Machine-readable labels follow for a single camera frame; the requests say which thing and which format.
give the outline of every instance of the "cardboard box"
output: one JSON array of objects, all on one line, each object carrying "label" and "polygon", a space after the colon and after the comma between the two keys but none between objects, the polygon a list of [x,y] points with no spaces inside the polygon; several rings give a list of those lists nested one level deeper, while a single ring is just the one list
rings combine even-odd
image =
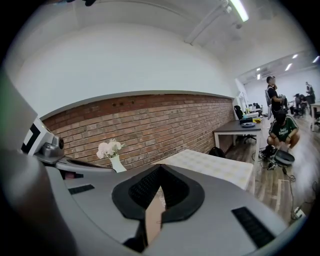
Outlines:
[{"label": "cardboard box", "polygon": [[145,229],[148,244],[161,231],[161,214],[166,210],[165,196],[160,187],[149,207],[145,211]]}]

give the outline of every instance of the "desk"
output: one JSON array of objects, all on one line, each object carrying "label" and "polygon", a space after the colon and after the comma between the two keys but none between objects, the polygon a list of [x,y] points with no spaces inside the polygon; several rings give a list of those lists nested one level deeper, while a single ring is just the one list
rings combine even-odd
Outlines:
[{"label": "desk", "polygon": [[221,158],[189,149],[153,164],[165,164],[189,169],[231,182],[243,190],[248,187],[254,167],[252,163]]},{"label": "desk", "polygon": [[214,139],[215,139],[215,146],[217,148],[220,148],[219,143],[219,135],[233,135],[233,145],[236,145],[236,136],[235,135],[247,135],[252,134],[256,135],[256,146],[255,146],[255,156],[254,156],[254,165],[256,166],[258,164],[259,159],[259,149],[260,149],[260,137],[261,137],[261,124],[256,123],[254,127],[247,127],[243,128],[239,122],[239,120],[236,121],[230,121],[218,129],[214,130]]},{"label": "desk", "polygon": [[250,113],[252,113],[252,112],[256,112],[256,111],[259,111],[259,110],[261,110],[261,108],[251,109],[251,110],[250,110]]},{"label": "desk", "polygon": [[259,113],[255,112],[255,113],[250,113],[250,114],[245,114],[248,118],[258,118],[259,117]]},{"label": "desk", "polygon": [[317,108],[320,108],[320,102],[310,104],[310,106],[311,106],[311,116],[312,116],[312,131],[314,132],[315,131],[315,111],[317,112]]}]

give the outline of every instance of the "brick wall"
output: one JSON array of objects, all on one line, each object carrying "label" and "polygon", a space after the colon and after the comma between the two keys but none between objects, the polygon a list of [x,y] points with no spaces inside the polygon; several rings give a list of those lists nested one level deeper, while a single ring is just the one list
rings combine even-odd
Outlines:
[{"label": "brick wall", "polygon": [[[98,159],[99,143],[125,143],[120,160],[128,169],[167,158],[184,149],[208,153],[213,130],[234,120],[232,100],[204,95],[141,95],[96,101],[51,116],[43,123],[64,139],[71,158],[111,166]],[[230,135],[220,136],[226,151]]]}]

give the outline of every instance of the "white flower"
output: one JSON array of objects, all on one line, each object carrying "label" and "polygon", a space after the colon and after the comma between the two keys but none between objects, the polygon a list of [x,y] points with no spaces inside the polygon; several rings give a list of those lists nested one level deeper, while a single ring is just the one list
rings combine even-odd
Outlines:
[{"label": "white flower", "polygon": [[120,142],[116,142],[115,145],[116,145],[116,148],[117,148],[118,150],[121,149],[121,143],[120,143]]},{"label": "white flower", "polygon": [[124,146],[124,144],[121,145],[121,143],[117,142],[115,138],[112,138],[109,140],[109,143],[102,142],[99,144],[96,155],[100,159],[104,158],[105,155],[108,158],[115,157],[118,155],[118,151]]},{"label": "white flower", "polygon": [[100,143],[99,146],[98,146],[98,150],[101,151],[101,152],[106,152],[107,148],[108,148],[108,144],[105,143],[105,142]]},{"label": "white flower", "polygon": [[102,151],[99,150],[99,151],[96,153],[96,156],[97,156],[99,159],[102,159],[102,158],[104,158],[105,154],[104,154]]},{"label": "white flower", "polygon": [[108,145],[108,148],[106,149],[106,154],[109,156],[112,156],[114,154],[111,145]]}]

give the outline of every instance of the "power strip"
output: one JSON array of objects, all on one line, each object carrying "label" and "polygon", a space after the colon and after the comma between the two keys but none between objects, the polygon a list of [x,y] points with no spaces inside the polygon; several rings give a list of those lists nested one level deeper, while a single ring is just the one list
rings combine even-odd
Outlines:
[{"label": "power strip", "polygon": [[294,215],[297,219],[300,219],[300,218],[303,218],[303,217],[306,217],[306,215],[304,214],[304,212],[299,209],[299,207],[295,208],[294,210]]}]

